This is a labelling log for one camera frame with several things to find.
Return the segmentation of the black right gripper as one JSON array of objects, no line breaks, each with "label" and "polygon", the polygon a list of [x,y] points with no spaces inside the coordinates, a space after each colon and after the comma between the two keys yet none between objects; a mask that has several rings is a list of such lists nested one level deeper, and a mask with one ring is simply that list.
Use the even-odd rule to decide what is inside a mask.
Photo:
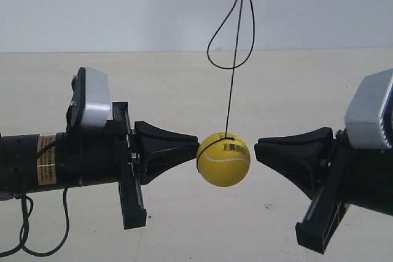
[{"label": "black right gripper", "polygon": [[320,254],[350,206],[392,215],[392,149],[354,148],[344,131],[332,140],[332,129],[322,127],[254,145],[258,162],[312,200],[295,232],[298,245]]}]

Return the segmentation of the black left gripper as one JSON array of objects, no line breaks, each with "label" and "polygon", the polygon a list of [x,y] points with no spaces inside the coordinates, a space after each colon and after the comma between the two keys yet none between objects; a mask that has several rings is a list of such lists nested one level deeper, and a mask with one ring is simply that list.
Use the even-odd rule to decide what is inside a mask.
[{"label": "black left gripper", "polygon": [[146,148],[142,155],[140,183],[130,158],[128,103],[113,102],[112,106],[113,118],[106,120],[104,126],[87,128],[68,124],[65,134],[58,137],[57,181],[69,188],[116,183],[123,228],[142,228],[146,226],[147,212],[141,185],[147,185],[166,171],[194,160],[199,142],[196,136],[136,121],[134,130],[141,145]]}]

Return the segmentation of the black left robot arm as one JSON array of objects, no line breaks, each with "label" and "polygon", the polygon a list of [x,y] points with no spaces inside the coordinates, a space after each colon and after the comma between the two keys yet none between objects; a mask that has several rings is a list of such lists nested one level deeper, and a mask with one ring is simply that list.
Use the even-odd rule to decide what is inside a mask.
[{"label": "black left robot arm", "polygon": [[114,102],[112,118],[97,129],[1,137],[1,199],[116,183],[124,229],[141,228],[147,220],[142,186],[195,159],[198,148],[196,136],[130,123],[128,104]]}]

